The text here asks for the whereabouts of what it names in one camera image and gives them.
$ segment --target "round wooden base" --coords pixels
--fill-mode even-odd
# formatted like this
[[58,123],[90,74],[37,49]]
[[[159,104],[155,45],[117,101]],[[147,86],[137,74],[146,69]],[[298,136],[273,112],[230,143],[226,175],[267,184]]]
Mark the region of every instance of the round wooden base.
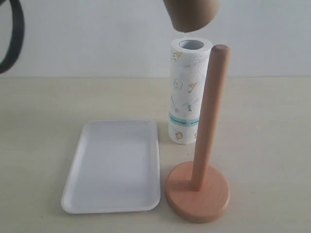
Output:
[[220,171],[208,166],[203,187],[192,191],[193,161],[176,166],[166,181],[166,197],[169,205],[183,219],[194,223],[206,223],[219,218],[228,206],[230,190]]

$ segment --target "paper towel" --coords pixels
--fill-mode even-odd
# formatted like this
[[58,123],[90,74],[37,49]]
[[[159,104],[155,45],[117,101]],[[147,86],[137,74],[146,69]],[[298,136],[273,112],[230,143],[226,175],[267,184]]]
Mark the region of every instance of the paper towel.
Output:
[[195,142],[212,43],[198,37],[172,42],[169,136],[178,144]]

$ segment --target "beige table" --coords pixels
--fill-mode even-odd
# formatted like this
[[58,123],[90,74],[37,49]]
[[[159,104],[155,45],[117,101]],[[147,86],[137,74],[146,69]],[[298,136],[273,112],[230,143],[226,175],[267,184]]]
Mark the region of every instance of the beige table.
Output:
[[153,117],[162,187],[193,158],[168,137],[168,79],[1,79],[1,233],[262,233],[311,229],[311,78],[228,79],[211,163],[231,201],[190,224],[162,195],[152,211],[66,214],[60,198],[81,129],[94,119]]

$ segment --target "white plastic tray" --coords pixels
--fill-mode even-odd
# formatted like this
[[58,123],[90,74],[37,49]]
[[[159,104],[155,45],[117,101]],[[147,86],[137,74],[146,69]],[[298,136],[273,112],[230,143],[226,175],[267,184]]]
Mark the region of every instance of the white plastic tray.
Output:
[[151,210],[160,201],[157,125],[153,120],[87,123],[61,199],[71,214]]

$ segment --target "teal stripe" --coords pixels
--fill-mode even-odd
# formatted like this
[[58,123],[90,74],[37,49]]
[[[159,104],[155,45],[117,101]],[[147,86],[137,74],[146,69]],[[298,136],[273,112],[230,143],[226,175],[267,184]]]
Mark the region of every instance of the teal stripe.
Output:
[[170,113],[170,120],[176,125],[181,125],[185,127],[190,127],[190,126],[199,124],[199,118],[194,119],[194,120],[185,120],[185,119],[177,118],[173,116],[171,113]]

